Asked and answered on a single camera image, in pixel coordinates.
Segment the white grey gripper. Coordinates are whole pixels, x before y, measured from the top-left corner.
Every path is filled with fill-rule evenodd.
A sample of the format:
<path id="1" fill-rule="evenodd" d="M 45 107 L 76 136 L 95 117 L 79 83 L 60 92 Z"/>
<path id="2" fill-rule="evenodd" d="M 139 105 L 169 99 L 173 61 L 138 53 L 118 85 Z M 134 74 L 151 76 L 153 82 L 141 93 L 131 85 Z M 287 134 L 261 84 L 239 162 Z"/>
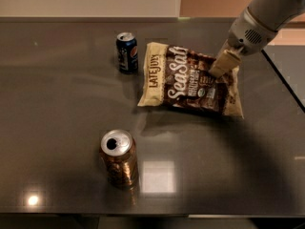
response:
<path id="1" fill-rule="evenodd" d="M 277 31 L 267 28 L 249 9 L 245 9 L 232 23 L 228 38 L 209 69 L 209 74 L 215 78 L 221 77 L 241 64 L 239 56 L 260 52 L 276 35 Z"/>

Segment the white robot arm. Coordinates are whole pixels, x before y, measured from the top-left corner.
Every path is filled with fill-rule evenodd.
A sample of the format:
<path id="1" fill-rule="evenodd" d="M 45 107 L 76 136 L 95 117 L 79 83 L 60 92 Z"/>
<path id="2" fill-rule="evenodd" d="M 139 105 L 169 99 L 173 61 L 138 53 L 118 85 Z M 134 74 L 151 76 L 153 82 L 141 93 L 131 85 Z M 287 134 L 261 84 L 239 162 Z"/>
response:
<path id="1" fill-rule="evenodd" d="M 209 74 L 218 78 L 260 52 L 291 20 L 305 11 L 305 0 L 252 0 L 234 20 Z"/>

